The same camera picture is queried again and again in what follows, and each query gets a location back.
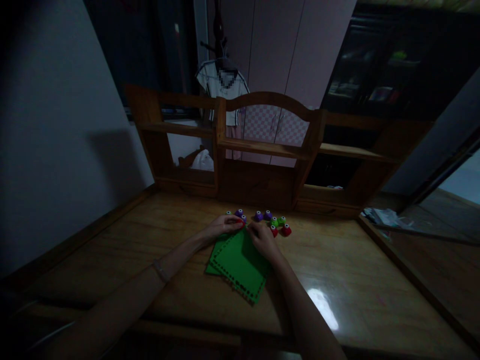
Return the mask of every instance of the checkered pattern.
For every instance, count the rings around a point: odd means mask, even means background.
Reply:
[[[302,146],[309,123],[285,109],[282,109],[280,119],[275,143],[297,147]]]
[[[271,105],[253,105],[246,108],[243,138],[300,147],[308,128],[308,122],[288,110]]]
[[[271,105],[252,105],[246,108],[243,138],[273,143],[281,109]]]

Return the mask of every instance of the window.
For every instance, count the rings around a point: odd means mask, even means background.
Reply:
[[[127,114],[126,83],[159,92],[199,93],[194,0],[84,3]],[[197,109],[174,106],[163,113],[167,119],[199,117]]]

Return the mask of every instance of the forearm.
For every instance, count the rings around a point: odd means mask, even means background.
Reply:
[[[340,344],[288,261],[282,256],[273,261],[272,266],[285,296],[302,358],[346,359]]]
[[[204,245],[197,235],[166,254],[160,261],[164,273],[172,277]],[[118,339],[145,312],[165,286],[153,266],[149,266],[67,329],[47,349],[48,359],[94,359]]]

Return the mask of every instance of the bracelet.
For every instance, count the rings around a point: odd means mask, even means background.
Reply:
[[[167,276],[165,271],[162,269],[162,265],[160,264],[160,260],[153,260],[153,268],[156,270],[160,280],[162,280],[165,284],[170,281],[170,278]]]

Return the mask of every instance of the white wall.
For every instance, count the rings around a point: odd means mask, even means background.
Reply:
[[[1,81],[5,276],[153,183],[81,0],[45,1]]]
[[[480,69],[458,92],[423,141],[382,189],[411,195],[478,127]]]
[[[480,205],[480,151],[465,161],[439,188]]]

